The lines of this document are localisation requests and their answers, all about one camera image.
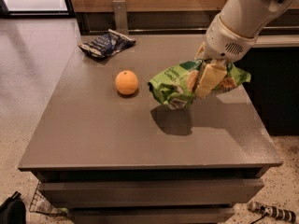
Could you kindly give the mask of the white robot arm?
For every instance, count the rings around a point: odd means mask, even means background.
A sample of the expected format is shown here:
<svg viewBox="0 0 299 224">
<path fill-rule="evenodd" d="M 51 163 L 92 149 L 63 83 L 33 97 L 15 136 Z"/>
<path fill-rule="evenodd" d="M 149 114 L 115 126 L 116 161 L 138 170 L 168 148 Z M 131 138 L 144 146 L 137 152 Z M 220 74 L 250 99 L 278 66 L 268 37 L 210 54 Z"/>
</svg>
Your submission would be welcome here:
<svg viewBox="0 0 299 224">
<path fill-rule="evenodd" d="M 256 43 L 269 22 L 299 0 L 228 0 L 206 31 L 195 57 L 204 61 L 195 95 L 230 91 L 250 81 L 250 74 L 234 66 Z"/>
</svg>

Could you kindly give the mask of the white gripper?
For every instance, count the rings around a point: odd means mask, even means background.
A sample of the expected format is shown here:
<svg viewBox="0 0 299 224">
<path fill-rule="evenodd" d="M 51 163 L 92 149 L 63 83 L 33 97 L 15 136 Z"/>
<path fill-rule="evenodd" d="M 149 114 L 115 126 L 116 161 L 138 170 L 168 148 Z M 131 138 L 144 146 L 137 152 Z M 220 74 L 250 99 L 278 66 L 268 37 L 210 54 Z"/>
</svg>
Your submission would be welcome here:
<svg viewBox="0 0 299 224">
<path fill-rule="evenodd" d="M 205 42 L 200 45 L 194 57 L 195 60 L 205 59 L 206 56 L 213 59 L 206 64 L 195 95 L 199 98 L 207 97 L 227 74 L 225 60 L 228 62 L 241 60 L 256 40 L 257 37 L 247 38 L 232 32 L 224 25 L 221 15 L 218 14 L 209 25 Z"/>
</svg>

